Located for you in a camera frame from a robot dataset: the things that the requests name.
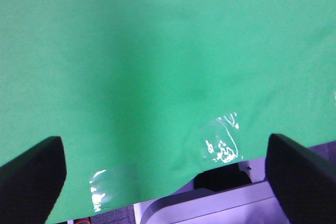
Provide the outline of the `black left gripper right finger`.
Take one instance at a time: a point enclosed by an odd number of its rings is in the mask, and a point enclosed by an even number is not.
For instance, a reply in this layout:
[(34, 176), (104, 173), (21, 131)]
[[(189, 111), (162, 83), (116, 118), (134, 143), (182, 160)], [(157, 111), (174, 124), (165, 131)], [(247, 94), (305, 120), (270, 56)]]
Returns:
[(335, 165), (283, 134), (271, 134), (265, 173), (290, 223), (335, 223)]

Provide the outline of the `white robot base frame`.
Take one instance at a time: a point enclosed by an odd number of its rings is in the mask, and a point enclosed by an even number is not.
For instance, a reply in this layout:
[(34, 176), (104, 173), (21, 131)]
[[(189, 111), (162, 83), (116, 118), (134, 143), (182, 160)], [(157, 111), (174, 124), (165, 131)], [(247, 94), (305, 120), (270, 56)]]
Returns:
[(191, 189), (134, 204), (136, 223), (289, 223), (265, 177), (265, 158), (242, 161), (251, 184), (213, 192)]

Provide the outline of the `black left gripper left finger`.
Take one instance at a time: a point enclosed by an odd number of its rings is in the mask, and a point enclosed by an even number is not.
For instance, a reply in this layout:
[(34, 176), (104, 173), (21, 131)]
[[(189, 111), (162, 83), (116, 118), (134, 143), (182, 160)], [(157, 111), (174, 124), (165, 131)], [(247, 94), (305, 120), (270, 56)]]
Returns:
[(66, 176), (59, 136), (42, 140), (1, 166), (1, 223), (45, 223)]

